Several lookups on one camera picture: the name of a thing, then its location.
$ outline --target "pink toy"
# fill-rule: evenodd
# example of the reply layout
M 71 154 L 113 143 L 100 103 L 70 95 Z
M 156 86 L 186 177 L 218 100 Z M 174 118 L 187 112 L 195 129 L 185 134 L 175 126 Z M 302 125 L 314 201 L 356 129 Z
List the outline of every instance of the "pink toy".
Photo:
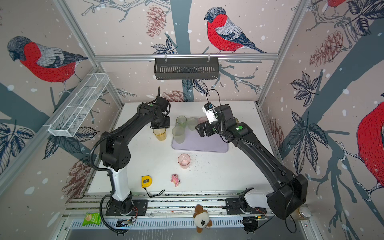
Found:
M 172 175 L 172 179 L 170 181 L 175 184 L 175 187 L 177 187 L 180 183 L 179 177 L 176 173 Z

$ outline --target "yellow tape measure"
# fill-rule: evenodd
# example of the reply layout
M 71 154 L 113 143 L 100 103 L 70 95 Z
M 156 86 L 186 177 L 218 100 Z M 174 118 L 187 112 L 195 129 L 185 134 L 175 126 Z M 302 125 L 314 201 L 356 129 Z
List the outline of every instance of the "yellow tape measure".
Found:
M 152 184 L 152 178 L 150 176 L 141 177 L 141 187 L 149 187 Z

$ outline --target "white wire shelf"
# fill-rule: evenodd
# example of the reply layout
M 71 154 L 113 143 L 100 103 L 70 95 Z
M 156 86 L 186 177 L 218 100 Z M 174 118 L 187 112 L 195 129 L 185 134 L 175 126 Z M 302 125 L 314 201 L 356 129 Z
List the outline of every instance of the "white wire shelf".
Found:
M 70 94 L 72 100 L 48 131 L 54 136 L 73 137 L 108 83 L 109 77 L 105 73 L 89 74 L 84 86 Z

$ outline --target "clear glass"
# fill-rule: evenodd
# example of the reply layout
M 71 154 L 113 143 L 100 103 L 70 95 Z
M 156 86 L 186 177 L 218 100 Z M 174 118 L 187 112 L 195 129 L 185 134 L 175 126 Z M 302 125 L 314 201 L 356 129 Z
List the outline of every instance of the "clear glass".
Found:
M 201 118 L 199 118 L 199 123 L 206 122 L 206 121 L 208 121 L 208 118 L 207 118 L 207 117 L 201 117 Z
M 172 135 L 173 135 L 173 139 L 175 139 L 177 143 L 184 142 L 184 139 L 185 139 L 184 128 L 180 126 L 174 127 L 172 129 Z
M 162 129 L 154 129 L 153 134 L 159 141 L 164 141 L 167 138 L 167 132 L 165 128 Z
M 187 126 L 187 118 L 185 116 L 178 116 L 176 118 L 176 123 L 180 126 L 185 128 Z
M 197 118 L 188 118 L 187 119 L 187 126 L 189 130 L 195 131 L 195 127 L 197 125 Z
M 186 169 L 191 163 L 191 157 L 188 154 L 183 153 L 177 158 L 177 162 L 180 164 L 181 168 Z

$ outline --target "stuffed animal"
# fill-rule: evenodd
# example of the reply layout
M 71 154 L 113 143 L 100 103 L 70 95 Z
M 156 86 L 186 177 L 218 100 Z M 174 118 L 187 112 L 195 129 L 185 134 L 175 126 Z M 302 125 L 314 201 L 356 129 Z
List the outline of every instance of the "stuffed animal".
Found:
M 203 206 L 200 204 L 195 207 L 193 218 L 198 233 L 203 231 L 203 227 L 209 228 L 212 226 L 212 221 L 209 219 L 208 211 L 203 209 Z

